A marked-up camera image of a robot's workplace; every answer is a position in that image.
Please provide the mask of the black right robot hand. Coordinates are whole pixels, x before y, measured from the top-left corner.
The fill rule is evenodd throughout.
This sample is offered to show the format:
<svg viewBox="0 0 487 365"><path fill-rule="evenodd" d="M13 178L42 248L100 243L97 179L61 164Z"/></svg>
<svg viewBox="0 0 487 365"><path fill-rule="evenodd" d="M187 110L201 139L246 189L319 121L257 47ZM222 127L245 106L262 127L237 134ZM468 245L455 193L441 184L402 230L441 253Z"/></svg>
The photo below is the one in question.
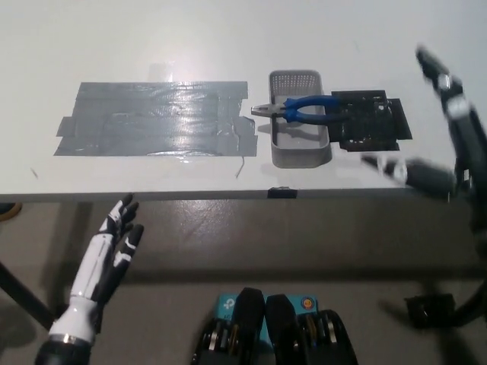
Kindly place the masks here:
<svg viewBox="0 0 487 365"><path fill-rule="evenodd" d="M462 81L420 45L415 55L425 79L429 80L441 102L450 139L454 146L454 170L436 167L421 159L398 160L364 154L361 161L380 175L409 186L434 198L452 198L471 194L486 200L486 133L476 112L468 101Z"/></svg>

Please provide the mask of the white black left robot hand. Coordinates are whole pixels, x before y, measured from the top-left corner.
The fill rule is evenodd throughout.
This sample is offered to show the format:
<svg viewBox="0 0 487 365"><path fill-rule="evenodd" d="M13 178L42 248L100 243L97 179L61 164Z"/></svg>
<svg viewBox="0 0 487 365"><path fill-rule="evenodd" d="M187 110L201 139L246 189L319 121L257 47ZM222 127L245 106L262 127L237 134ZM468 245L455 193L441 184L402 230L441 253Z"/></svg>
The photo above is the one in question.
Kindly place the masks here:
<svg viewBox="0 0 487 365"><path fill-rule="evenodd" d="M53 323L49 337L56 341L93 344L100 317L121 284L144 233L133 224L138 203L121 198L92 236L73 281L68 307Z"/></svg>

